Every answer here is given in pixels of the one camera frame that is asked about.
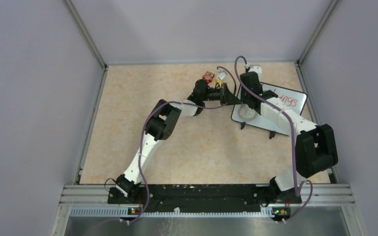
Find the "yellow toy brick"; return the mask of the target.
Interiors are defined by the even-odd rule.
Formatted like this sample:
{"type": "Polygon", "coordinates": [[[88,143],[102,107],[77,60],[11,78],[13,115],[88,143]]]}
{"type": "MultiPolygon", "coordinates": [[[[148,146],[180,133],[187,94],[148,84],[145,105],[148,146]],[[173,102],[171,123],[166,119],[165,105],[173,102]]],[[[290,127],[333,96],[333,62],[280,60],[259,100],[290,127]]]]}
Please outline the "yellow toy brick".
{"type": "Polygon", "coordinates": [[[214,88],[215,89],[221,89],[221,88],[223,88],[223,83],[216,83],[214,88]]]}

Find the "small whiteboard with black frame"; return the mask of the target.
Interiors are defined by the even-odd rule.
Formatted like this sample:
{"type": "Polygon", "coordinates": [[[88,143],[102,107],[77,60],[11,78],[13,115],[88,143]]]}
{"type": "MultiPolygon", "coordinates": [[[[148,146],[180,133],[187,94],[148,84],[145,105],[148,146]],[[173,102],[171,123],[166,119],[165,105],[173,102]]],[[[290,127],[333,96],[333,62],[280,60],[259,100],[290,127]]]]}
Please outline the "small whiteboard with black frame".
{"type": "MultiPolygon", "coordinates": [[[[308,95],[306,93],[268,83],[263,83],[262,86],[264,90],[271,90],[278,95],[278,98],[281,100],[281,102],[277,103],[278,106],[284,104],[286,107],[289,107],[289,109],[286,110],[286,113],[291,114],[295,112],[298,116],[301,115],[308,98],[308,95]]],[[[233,121],[245,123],[250,126],[258,127],[283,135],[289,136],[291,134],[290,125],[287,118],[282,113],[279,113],[279,111],[275,110],[269,118],[257,114],[256,118],[253,120],[244,120],[238,115],[238,111],[241,105],[242,104],[234,106],[231,114],[231,119],[233,121]]]]}

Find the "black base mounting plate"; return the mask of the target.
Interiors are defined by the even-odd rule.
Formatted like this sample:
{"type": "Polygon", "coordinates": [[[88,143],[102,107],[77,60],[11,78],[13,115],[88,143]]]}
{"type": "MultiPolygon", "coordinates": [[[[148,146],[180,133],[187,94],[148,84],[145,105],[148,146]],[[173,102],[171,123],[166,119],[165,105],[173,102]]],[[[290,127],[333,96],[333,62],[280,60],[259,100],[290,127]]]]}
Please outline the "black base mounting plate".
{"type": "Polygon", "coordinates": [[[115,187],[109,189],[107,202],[143,207],[145,212],[259,212],[270,202],[267,185],[258,184],[150,184],[140,185],[131,199],[115,187]]]}

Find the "red owl toy block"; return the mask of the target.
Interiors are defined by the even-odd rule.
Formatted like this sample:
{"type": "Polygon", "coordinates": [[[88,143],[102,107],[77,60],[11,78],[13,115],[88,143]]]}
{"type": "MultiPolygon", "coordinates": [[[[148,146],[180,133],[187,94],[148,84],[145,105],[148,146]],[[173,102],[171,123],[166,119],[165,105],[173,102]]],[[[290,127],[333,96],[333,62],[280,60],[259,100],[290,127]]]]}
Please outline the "red owl toy block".
{"type": "Polygon", "coordinates": [[[202,79],[205,80],[207,83],[210,83],[213,81],[215,77],[215,74],[210,72],[210,71],[206,71],[205,74],[202,76],[202,79]]]}

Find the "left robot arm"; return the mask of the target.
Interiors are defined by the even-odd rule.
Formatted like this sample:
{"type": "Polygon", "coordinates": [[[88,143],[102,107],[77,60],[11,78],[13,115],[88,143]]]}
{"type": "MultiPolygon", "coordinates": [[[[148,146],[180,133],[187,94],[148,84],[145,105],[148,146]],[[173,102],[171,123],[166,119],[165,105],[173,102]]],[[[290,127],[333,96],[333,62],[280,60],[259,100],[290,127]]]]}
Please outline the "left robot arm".
{"type": "Polygon", "coordinates": [[[145,181],[144,171],[160,145],[173,133],[179,118],[194,117],[206,107],[206,101],[219,101],[221,106],[237,105],[241,101],[236,96],[236,89],[230,90],[226,83],[210,87],[208,82],[195,82],[192,93],[183,101],[157,102],[146,118],[142,131],[139,148],[126,170],[115,180],[115,188],[119,196],[126,203],[133,203],[138,197],[139,184],[145,181]]]}

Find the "aluminium frame rail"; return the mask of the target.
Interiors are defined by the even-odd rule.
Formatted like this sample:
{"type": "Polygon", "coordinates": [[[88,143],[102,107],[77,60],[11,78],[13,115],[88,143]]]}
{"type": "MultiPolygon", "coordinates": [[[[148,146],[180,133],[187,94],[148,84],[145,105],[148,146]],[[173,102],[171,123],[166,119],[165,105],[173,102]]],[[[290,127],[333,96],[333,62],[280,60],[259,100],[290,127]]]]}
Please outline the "aluminium frame rail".
{"type": "Polygon", "coordinates": [[[347,184],[305,185],[266,203],[264,184],[67,185],[53,236],[362,236],[347,184]]]}

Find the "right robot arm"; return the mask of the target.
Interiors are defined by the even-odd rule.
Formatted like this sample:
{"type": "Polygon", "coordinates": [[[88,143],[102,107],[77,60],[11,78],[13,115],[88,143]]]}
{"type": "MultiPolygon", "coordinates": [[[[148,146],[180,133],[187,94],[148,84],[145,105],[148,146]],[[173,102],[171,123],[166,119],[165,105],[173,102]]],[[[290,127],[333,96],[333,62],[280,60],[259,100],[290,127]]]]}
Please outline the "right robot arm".
{"type": "Polygon", "coordinates": [[[292,166],[270,180],[269,199],[281,203],[290,190],[299,196],[300,186],[308,178],[338,163],[333,128],[303,118],[272,90],[264,90],[257,72],[243,73],[239,81],[242,103],[272,121],[292,139],[292,166]]]}

